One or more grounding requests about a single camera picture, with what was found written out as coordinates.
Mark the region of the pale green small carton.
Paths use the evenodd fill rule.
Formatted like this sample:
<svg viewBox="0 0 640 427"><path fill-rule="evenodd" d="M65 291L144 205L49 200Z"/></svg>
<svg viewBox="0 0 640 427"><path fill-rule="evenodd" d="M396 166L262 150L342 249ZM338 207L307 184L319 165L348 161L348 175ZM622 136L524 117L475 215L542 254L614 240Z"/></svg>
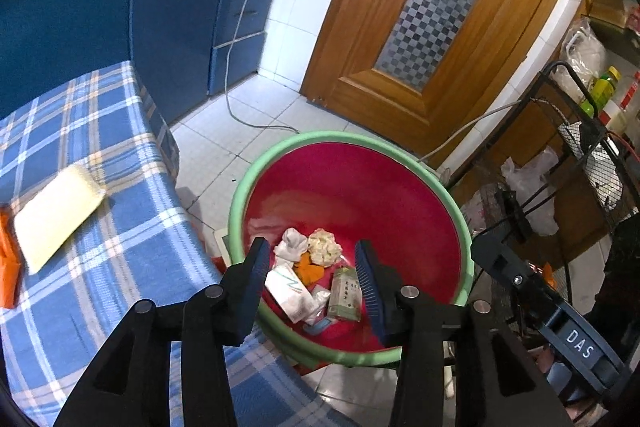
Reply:
<svg viewBox="0 0 640 427"><path fill-rule="evenodd" d="M362 292L355 268L341 267L335 270L328 302L328 317L338 321L361 320Z"/></svg>

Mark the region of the white teal medicine box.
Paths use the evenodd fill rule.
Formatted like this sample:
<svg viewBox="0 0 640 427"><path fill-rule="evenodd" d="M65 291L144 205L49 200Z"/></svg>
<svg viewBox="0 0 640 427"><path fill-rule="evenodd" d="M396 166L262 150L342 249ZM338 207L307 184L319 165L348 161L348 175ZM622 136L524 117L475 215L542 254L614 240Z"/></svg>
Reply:
<svg viewBox="0 0 640 427"><path fill-rule="evenodd" d="M272 268L267 273L265 286L292 323L304 321L314 311L314 298L288 265Z"/></svg>

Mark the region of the yellow sponge cloth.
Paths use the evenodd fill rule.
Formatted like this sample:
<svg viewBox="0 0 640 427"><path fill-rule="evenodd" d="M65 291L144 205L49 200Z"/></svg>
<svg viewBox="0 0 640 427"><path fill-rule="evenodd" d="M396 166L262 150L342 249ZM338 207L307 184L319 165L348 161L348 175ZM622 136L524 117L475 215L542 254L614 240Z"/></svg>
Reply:
<svg viewBox="0 0 640 427"><path fill-rule="evenodd" d="M70 165L17 213L14 230L29 275L44 267L96 211L105 194L87 168Z"/></svg>

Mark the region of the blue small wrapper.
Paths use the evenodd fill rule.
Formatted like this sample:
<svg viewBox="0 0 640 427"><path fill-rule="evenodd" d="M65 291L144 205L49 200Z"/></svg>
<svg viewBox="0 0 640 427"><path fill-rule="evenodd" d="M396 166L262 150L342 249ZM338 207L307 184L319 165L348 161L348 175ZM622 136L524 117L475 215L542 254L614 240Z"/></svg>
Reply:
<svg viewBox="0 0 640 427"><path fill-rule="evenodd" d="M337 320L332 319L332 317L322 317L321 320L314 324L305 324L303 326L303 331L311 336L316 337L325 332L329 327L336 324Z"/></svg>

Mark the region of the orange paper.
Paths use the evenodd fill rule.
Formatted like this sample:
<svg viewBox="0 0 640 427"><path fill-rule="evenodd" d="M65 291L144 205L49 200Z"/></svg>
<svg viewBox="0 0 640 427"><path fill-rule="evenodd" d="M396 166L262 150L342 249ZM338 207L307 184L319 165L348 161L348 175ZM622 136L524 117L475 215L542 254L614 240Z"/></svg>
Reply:
<svg viewBox="0 0 640 427"><path fill-rule="evenodd" d="M306 287L314 286L324 277L324 268L312 263L309 253L303 253L300 256L299 262L293 265L293 270Z"/></svg>

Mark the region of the cream paper ball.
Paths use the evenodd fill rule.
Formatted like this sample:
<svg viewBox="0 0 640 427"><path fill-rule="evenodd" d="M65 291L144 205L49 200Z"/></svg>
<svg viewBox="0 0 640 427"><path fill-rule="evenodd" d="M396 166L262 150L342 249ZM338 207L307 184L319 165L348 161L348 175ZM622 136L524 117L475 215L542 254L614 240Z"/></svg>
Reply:
<svg viewBox="0 0 640 427"><path fill-rule="evenodd" d="M342 246L337 243L333 233L323 229L313 231L307 239L308 254L314 265L329 268L341 259Z"/></svg>

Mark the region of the white tissue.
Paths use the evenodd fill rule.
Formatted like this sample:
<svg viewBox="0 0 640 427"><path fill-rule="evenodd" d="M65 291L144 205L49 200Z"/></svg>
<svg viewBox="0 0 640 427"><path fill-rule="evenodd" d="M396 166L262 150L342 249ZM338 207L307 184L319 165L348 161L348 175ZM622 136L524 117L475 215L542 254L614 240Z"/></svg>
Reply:
<svg viewBox="0 0 640 427"><path fill-rule="evenodd" d="M296 228L288 228L283 232L280 243L274 247L273 251L277 259L297 263L308 251L308 237Z"/></svg>

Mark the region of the blue kitchen cabinets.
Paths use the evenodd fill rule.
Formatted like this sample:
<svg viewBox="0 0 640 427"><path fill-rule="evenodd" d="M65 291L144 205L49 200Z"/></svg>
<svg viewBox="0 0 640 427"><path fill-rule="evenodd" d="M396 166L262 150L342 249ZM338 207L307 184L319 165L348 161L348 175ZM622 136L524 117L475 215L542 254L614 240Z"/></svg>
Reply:
<svg viewBox="0 0 640 427"><path fill-rule="evenodd" d="M1 0L1 110L129 61L167 121L258 71L272 0Z"/></svg>

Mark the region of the blue plaid tablecloth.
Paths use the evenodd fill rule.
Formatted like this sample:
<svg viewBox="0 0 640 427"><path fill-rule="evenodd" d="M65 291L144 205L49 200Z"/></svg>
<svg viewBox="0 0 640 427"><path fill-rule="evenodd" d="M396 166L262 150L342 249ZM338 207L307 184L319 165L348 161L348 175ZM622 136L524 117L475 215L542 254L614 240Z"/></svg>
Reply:
<svg viewBox="0 0 640 427"><path fill-rule="evenodd" d="M134 303L180 303L220 273L175 189L176 143L128 62L61 84L1 121L1 200L21 210L61 170L85 167L105 196L1 314L13 400L52 425Z"/></svg>

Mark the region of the orange folded plastic bag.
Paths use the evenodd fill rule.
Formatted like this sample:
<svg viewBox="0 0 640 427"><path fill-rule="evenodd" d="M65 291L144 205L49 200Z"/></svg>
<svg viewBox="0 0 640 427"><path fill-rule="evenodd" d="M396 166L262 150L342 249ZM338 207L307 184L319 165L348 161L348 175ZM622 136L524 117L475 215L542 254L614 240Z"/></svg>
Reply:
<svg viewBox="0 0 640 427"><path fill-rule="evenodd" d="M2 309L13 309L21 280L20 248L13 230L13 219L6 206L0 213L0 305Z"/></svg>

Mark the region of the red bin with green rim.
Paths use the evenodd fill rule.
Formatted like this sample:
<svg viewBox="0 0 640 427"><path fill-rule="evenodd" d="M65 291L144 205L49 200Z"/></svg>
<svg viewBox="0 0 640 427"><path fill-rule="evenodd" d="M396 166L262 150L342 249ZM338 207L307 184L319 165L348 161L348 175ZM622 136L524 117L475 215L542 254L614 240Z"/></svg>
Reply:
<svg viewBox="0 0 640 427"><path fill-rule="evenodd" d="M474 277L471 234L454 198L426 166L379 139L343 132L293 135L259 156L236 187L229 256L288 228L333 234L348 261L367 239L384 265L440 303L465 306Z"/></svg>

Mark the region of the green drink bottle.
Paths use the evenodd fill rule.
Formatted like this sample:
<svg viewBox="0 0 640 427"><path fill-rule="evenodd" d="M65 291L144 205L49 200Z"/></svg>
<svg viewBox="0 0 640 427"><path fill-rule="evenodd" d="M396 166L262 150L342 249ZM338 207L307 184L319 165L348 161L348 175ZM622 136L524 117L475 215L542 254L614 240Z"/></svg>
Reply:
<svg viewBox="0 0 640 427"><path fill-rule="evenodd" d="M615 66L610 66L592 85L589 94L594 105L588 100L580 104L580 108L589 116L594 117L611 100L616 91L622 74Z"/></svg>

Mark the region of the white plastic bag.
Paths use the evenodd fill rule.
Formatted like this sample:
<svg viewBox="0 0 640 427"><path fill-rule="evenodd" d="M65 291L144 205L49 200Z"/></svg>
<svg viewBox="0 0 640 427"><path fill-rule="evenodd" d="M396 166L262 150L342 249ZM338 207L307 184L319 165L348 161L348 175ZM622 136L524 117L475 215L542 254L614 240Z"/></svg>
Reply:
<svg viewBox="0 0 640 427"><path fill-rule="evenodd" d="M587 17L574 20L560 47L560 60L567 62L587 90L605 70L605 47Z"/></svg>

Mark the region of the wooden door with glass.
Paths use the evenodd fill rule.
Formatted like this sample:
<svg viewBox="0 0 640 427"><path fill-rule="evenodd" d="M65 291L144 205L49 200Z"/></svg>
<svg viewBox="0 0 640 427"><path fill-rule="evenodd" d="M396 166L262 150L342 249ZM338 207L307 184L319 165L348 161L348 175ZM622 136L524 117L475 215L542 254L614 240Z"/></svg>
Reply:
<svg viewBox="0 0 640 427"><path fill-rule="evenodd" d="M303 95L438 167L503 113L558 1L332 0Z"/></svg>

